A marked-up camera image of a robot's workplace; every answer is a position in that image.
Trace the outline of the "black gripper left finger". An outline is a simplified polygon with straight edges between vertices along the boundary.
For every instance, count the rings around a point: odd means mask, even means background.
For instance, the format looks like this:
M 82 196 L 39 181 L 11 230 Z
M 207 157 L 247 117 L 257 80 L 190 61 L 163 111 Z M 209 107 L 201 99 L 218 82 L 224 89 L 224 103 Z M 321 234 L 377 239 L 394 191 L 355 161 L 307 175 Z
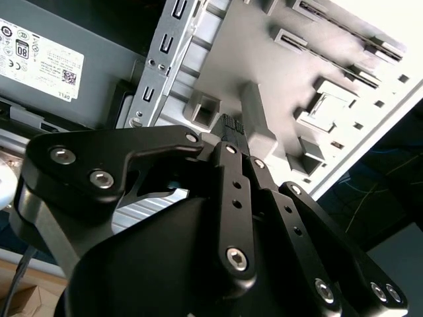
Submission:
M 185 199 L 250 204 L 243 154 L 181 125 L 42 134 L 26 147 L 12 228 L 72 278 L 101 242 Z

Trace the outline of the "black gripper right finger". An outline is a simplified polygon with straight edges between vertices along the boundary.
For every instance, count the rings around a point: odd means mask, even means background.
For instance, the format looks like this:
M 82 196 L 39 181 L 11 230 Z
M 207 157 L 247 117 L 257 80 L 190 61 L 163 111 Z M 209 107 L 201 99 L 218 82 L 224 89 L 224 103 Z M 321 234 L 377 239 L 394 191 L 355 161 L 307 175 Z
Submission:
M 258 290 L 269 313 L 406 314 L 395 282 L 300 186 L 274 183 L 268 167 L 250 155 L 243 124 L 232 122 L 243 154 L 256 216 Z

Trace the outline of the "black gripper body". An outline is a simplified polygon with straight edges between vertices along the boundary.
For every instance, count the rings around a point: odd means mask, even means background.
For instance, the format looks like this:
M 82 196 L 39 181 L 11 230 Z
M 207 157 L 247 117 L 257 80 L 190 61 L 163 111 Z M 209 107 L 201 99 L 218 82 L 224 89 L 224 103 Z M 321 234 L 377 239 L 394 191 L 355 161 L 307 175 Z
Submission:
M 67 316 L 318 316 L 288 234 L 246 204 L 225 216 L 185 199 L 101 242 L 77 264 Z

